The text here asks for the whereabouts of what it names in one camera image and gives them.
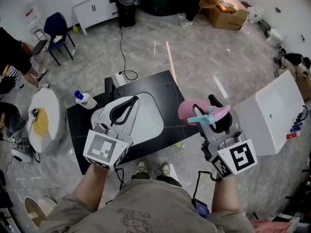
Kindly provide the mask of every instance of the blue chair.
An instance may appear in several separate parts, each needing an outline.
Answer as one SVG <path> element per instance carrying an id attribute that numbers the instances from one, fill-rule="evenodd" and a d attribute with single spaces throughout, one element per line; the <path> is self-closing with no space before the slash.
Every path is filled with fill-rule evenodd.
<path id="1" fill-rule="evenodd" d="M 60 66 L 60 64 L 57 61 L 57 59 L 55 58 L 55 56 L 53 55 L 52 51 L 55 49 L 58 49 L 58 51 L 60 53 L 62 53 L 61 50 L 59 49 L 59 47 L 61 45 L 64 45 L 69 56 L 73 60 L 73 57 L 72 57 L 71 53 L 69 52 L 69 50 L 66 46 L 66 43 L 65 43 L 67 35 L 68 35 L 68 37 L 69 37 L 69 39 L 70 39 L 70 41 L 74 47 L 75 47 L 75 45 L 74 45 L 70 35 L 68 34 L 67 23 L 66 23 L 64 16 L 61 13 L 57 12 L 57 13 L 55 13 L 55 14 L 53 14 L 47 18 L 47 20 L 45 21 L 45 25 L 44 25 L 44 32 L 51 36 L 51 41 L 50 41 L 50 44 L 48 47 L 48 52 L 53 57 L 53 59 L 56 61 L 56 63 L 58 63 L 59 66 Z M 57 35 L 62 35 L 63 38 L 61 40 L 59 40 L 58 42 L 54 43 L 53 40 Z"/>

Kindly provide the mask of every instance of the white sneaker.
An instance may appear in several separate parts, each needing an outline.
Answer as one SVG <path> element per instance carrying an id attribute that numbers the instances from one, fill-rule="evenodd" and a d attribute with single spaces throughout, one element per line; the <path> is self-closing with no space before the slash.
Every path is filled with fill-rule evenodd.
<path id="1" fill-rule="evenodd" d="M 50 84 L 49 83 L 39 83 L 39 88 L 38 90 L 40 90 L 41 88 L 49 88 Z"/>
<path id="2" fill-rule="evenodd" d="M 47 70 L 44 68 L 44 69 L 42 70 L 42 72 L 39 73 L 38 77 L 36 77 L 36 79 L 37 79 L 38 81 L 40 81 L 41 78 L 42 78 L 42 77 L 44 76 L 44 74 L 46 74 L 46 73 L 47 73 Z"/>
<path id="3" fill-rule="evenodd" d="M 178 13 L 177 16 L 179 18 L 186 18 L 186 14 L 185 13 Z"/>
<path id="4" fill-rule="evenodd" d="M 167 176 L 169 177 L 171 174 L 171 168 L 170 168 L 170 164 L 168 164 L 167 162 L 164 162 L 161 165 L 161 173 L 160 176 Z"/>
<path id="5" fill-rule="evenodd" d="M 188 21 L 187 19 L 185 19 L 184 21 L 180 22 L 179 25 L 182 27 L 187 27 L 189 25 L 192 25 L 193 21 Z"/>
<path id="6" fill-rule="evenodd" d="M 143 161 L 139 162 L 137 166 L 137 173 L 146 173 L 147 172 L 147 167 Z"/>

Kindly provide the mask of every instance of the white cabinet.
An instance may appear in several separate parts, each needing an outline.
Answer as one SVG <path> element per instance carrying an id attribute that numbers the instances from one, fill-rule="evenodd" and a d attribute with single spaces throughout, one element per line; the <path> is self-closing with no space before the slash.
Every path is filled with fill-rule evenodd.
<path id="1" fill-rule="evenodd" d="M 73 10 L 84 34 L 87 27 L 118 16 L 114 0 L 78 0 Z"/>

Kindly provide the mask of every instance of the black table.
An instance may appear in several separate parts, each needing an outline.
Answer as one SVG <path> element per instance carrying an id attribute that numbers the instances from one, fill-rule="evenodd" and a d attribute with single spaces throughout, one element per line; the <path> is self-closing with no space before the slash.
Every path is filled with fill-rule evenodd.
<path id="1" fill-rule="evenodd" d="M 141 92 L 151 94 L 164 122 L 163 131 L 158 137 L 130 147 L 121 164 L 169 147 L 199 132 L 197 126 L 184 125 L 178 117 L 178 107 L 184 101 L 184 97 L 169 71 L 125 84 L 118 87 L 117 91 L 121 97 L 133 96 Z M 87 110 L 79 104 L 67 109 L 72 144 L 82 174 L 86 173 L 90 165 L 83 156 L 83 150 L 88 131 L 92 129 L 91 116 L 95 110 L 110 103 L 111 96 L 102 93 L 94 99 L 98 104 L 92 110 Z"/>

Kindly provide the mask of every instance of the beige shirt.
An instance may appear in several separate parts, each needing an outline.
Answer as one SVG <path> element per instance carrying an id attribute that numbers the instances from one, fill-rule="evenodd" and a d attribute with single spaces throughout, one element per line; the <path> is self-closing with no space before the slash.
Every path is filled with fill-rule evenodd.
<path id="1" fill-rule="evenodd" d="M 38 233 L 253 233 L 245 213 L 200 217 L 182 188 L 156 180 L 130 180 L 115 199 L 92 211 L 74 195 L 55 206 Z"/>

